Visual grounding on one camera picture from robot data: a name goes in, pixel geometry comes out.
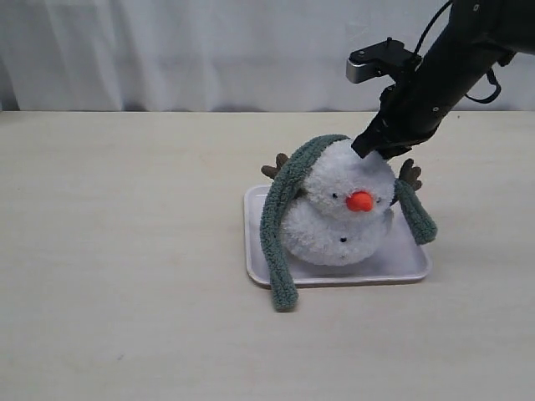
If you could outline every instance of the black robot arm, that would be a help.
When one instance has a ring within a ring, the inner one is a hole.
[[[409,52],[391,38],[349,56],[351,82],[382,75],[395,81],[382,93],[379,113],[354,140],[361,157],[377,150],[390,159],[426,142],[482,77],[499,93],[495,64],[507,65],[516,53],[535,54],[535,1],[453,0],[441,11],[449,6],[448,24],[424,58],[417,54],[421,41]]]

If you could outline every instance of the plastic tray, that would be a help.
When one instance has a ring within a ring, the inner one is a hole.
[[[260,245],[260,219],[269,185],[254,186],[244,198],[247,274],[260,287],[269,288],[268,264]],[[296,287],[336,287],[408,284],[423,280],[431,271],[424,246],[417,246],[397,205],[394,223],[383,246],[370,258],[347,266],[315,266],[288,254]]]

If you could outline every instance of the white curtain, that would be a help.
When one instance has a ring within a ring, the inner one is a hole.
[[[387,36],[413,49],[442,3],[0,0],[0,102],[22,110],[375,110],[390,80],[350,83],[349,53]],[[534,60],[521,55],[497,69],[504,89],[494,103],[457,108],[535,109]],[[491,91],[482,80],[473,94]]]

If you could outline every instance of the snowman nose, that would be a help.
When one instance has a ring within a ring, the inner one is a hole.
[[[368,192],[359,191],[349,196],[345,204],[351,211],[371,211],[374,208],[374,198]]]

